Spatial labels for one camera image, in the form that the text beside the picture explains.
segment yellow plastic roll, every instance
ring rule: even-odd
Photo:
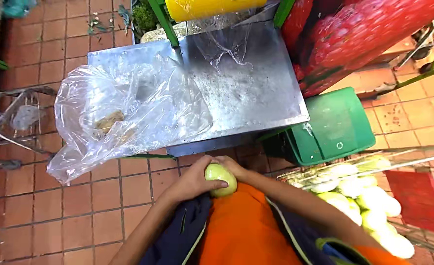
[[[267,0],[165,0],[169,15],[178,22],[261,7],[266,1]]]

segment green plastic crate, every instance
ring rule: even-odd
[[[357,153],[376,143],[352,87],[309,98],[305,104],[309,122],[260,138],[268,156],[311,166]]]

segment person's right hand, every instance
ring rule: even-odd
[[[238,181],[245,181],[249,171],[240,166],[235,160],[228,156],[214,157],[214,160],[232,172]]]

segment metal table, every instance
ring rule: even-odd
[[[244,62],[253,68],[238,65],[224,55],[219,73],[197,48],[199,35],[180,38],[180,49],[172,49],[168,40],[162,40],[90,52],[88,64],[107,71],[118,65],[122,53],[136,63],[150,63],[160,53],[180,61],[189,70],[208,104],[214,125],[192,139],[167,147],[174,156],[243,144],[254,138],[254,132],[309,121],[286,46],[272,21],[251,25]]]

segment plastic bag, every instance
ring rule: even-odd
[[[11,126],[16,130],[27,130],[40,118],[40,110],[37,106],[22,105],[11,121]]]
[[[47,172],[62,184],[109,159],[173,145],[212,126],[200,90],[177,62],[80,66],[61,83],[56,127],[67,143]]]

